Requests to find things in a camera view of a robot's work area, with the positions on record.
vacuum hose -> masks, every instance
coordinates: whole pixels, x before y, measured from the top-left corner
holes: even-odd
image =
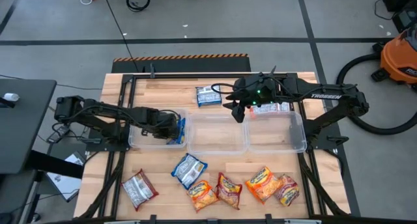
[[[358,58],[352,60],[351,62],[347,63],[340,70],[340,73],[339,73],[338,78],[336,80],[336,84],[340,85],[344,82],[347,72],[353,66],[355,66],[359,63],[362,63],[364,61],[379,61],[380,59],[381,59],[381,54],[380,53],[373,53],[373,54],[369,54],[369,55],[363,55],[361,57],[358,57]],[[406,123],[404,123],[400,126],[394,127],[394,128],[378,128],[378,127],[371,126],[370,124],[364,122],[359,117],[352,116],[352,117],[349,117],[349,118],[357,126],[361,127],[362,129],[366,130],[367,132],[374,133],[374,134],[377,134],[377,135],[394,135],[394,134],[397,134],[397,133],[407,131],[407,130],[409,130],[410,128],[412,128],[413,126],[415,126],[417,124],[417,112]]]

ramen noodle packet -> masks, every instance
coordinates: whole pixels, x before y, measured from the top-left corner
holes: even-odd
[[[219,200],[211,188],[206,180],[201,180],[188,190],[196,212]]]
[[[159,195],[142,169],[129,180],[123,182],[122,186],[129,195],[136,212],[139,209],[139,205]]]
[[[206,163],[186,153],[177,166],[175,166],[171,176],[177,177],[185,189],[190,189],[191,185],[194,184],[206,168]]]
[[[290,206],[290,204],[300,195],[300,189],[297,183],[288,175],[282,175],[278,178],[280,186],[275,197],[284,206]]]
[[[219,199],[230,204],[233,208],[239,210],[240,192],[242,192],[242,184],[234,184],[230,179],[226,178],[223,173],[219,173],[217,181],[216,194]]]
[[[263,167],[251,180],[246,181],[246,186],[255,198],[261,203],[275,193],[278,189],[278,179],[268,167]]]

black metal frame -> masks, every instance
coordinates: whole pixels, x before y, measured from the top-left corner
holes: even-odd
[[[245,76],[245,75],[249,75],[249,74],[242,74],[242,73],[236,73],[236,74],[234,74],[234,73],[224,73],[224,74],[219,74],[219,73],[213,73],[213,74],[210,74],[210,73],[207,73],[207,74],[198,74],[198,73],[195,73],[195,74],[157,74],[156,77],[158,79],[169,79],[169,78],[179,78],[179,77],[180,78],[239,78],[239,77],[242,77],[242,76]],[[278,76],[278,77],[280,77],[281,75],[282,76],[290,75],[290,76],[297,77],[296,73],[293,73],[293,74],[276,74],[276,76]],[[131,85],[130,85],[130,95],[129,95],[129,100],[128,100],[128,107],[132,108],[133,103],[134,103],[136,82],[139,79],[151,79],[151,78],[155,78],[155,75],[149,75],[148,76],[148,75],[144,75],[144,74],[141,74],[141,75],[138,75],[138,74],[136,74],[136,75],[135,74],[124,74],[123,77],[122,77],[122,83],[121,83],[122,85],[121,85],[121,91],[120,91],[118,106],[123,105],[124,98],[125,98],[126,87],[127,87],[128,83],[131,83]],[[302,103],[299,104],[299,108],[300,108],[300,114],[302,116],[303,121],[307,120],[304,105]],[[318,169],[317,169],[317,163],[315,161],[314,151],[313,150],[308,150],[307,153],[309,155],[311,171],[313,172],[314,177],[318,181],[320,181],[319,180],[319,172],[318,172]],[[304,154],[303,153],[298,154],[299,163],[300,163],[300,157],[301,156],[304,156]],[[119,154],[119,159],[124,161],[124,157],[125,157],[125,153],[121,152]],[[111,174],[111,168],[113,167],[113,160],[114,160],[114,152],[110,152],[107,167],[106,167],[104,183],[106,183],[108,181],[108,178]],[[116,184],[120,184],[121,177],[122,177],[122,174],[120,174],[118,176]],[[310,188],[309,188],[309,180],[304,173],[302,173],[302,185],[303,185],[303,188],[304,188],[304,195],[306,197],[306,206],[307,206],[307,210],[308,210],[308,215],[309,215],[309,217],[312,217],[312,216],[315,215],[315,212],[314,212],[314,207],[313,207],[313,201],[312,201],[312,198],[311,198],[311,191],[310,191]],[[120,186],[116,186],[114,194],[113,194],[113,202],[111,204],[111,217],[113,217],[113,218],[116,218],[116,215],[117,215],[117,207],[118,207],[118,203],[119,203],[119,192],[120,192]],[[324,201],[318,193],[317,193],[317,198],[319,200],[320,214],[327,215],[326,206],[324,204]],[[100,206],[98,217],[104,217],[104,210],[105,209],[106,209],[106,198],[104,199],[104,202]],[[270,214],[266,214],[266,217],[269,217],[270,220],[266,221],[265,219],[239,219],[239,220],[227,220],[227,222],[238,223],[238,222],[242,222],[242,221],[244,221],[244,222],[249,221],[250,223],[265,223],[265,221],[266,221],[267,223],[283,223],[283,220],[284,220],[284,219],[272,219]],[[190,221],[190,222],[193,222],[193,223],[198,222],[198,221],[201,221],[202,223],[208,222],[208,220],[187,220],[187,221]],[[175,223],[175,222],[178,222],[178,220],[165,220],[164,223],[165,222],[166,223]]]

orange shop vacuum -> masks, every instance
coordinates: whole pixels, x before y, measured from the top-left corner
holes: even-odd
[[[342,84],[347,72],[364,61],[380,61],[381,68],[372,73],[374,81],[391,79],[398,84],[410,85],[417,91],[417,24],[410,26],[393,40],[372,46],[374,53],[363,55],[347,63],[340,71],[336,84]],[[417,112],[406,123],[394,128],[377,128],[359,117],[349,117],[353,123],[370,133],[393,135],[404,132],[417,124]]]

plastic bin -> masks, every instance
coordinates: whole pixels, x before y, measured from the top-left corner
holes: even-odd
[[[193,114],[189,123],[190,154],[236,155],[248,148],[246,123],[237,123],[230,114]]]
[[[151,133],[148,133],[148,136],[143,136],[141,134],[142,132],[141,128],[132,126],[130,127],[130,133],[129,133],[129,145],[132,148],[146,148],[146,149],[184,148],[190,136],[190,124],[188,122],[189,121],[188,111],[186,109],[172,109],[172,110],[180,114],[182,118],[185,117],[184,142],[182,142],[181,144],[177,144],[177,145],[167,145],[167,139],[155,139]]]
[[[254,153],[298,153],[307,149],[302,118],[298,113],[264,113],[247,116],[249,150]]]

